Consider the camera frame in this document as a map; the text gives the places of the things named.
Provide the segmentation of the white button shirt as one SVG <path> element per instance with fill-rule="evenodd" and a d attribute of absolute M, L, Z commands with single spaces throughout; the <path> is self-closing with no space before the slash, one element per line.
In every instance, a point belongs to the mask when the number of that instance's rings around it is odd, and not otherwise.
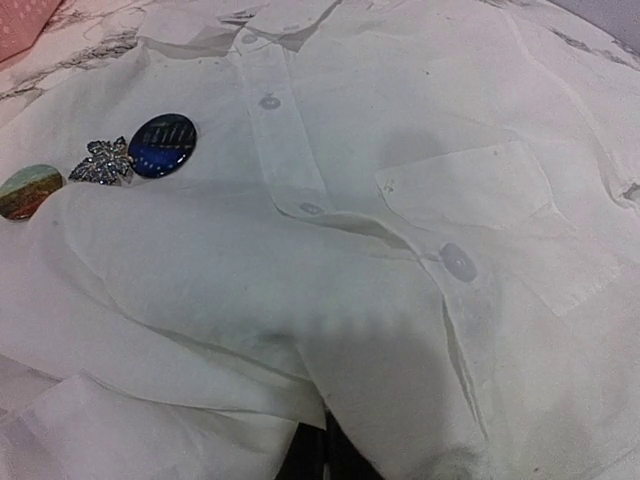
<path fill-rule="evenodd" d="M 191 157 L 71 182 L 188 117 Z M 549 1 L 65 1 L 1 61 L 5 479 L 639 475 L 639 51 Z"/>

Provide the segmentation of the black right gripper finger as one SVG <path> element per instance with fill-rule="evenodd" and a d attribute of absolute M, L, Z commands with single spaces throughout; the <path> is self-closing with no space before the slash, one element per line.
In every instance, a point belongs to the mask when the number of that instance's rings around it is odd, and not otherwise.
<path fill-rule="evenodd" d="M 328 432 L 299 424 L 287 452 L 290 480 L 329 479 Z"/>

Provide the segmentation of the blue round brooch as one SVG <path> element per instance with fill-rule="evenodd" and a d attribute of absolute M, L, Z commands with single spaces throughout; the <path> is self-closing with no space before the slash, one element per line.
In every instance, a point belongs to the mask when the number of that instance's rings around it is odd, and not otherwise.
<path fill-rule="evenodd" d="M 167 113 L 143 124 L 128 145 L 133 171 L 157 179 L 180 169 L 197 145 L 195 124 L 186 116 Z"/>

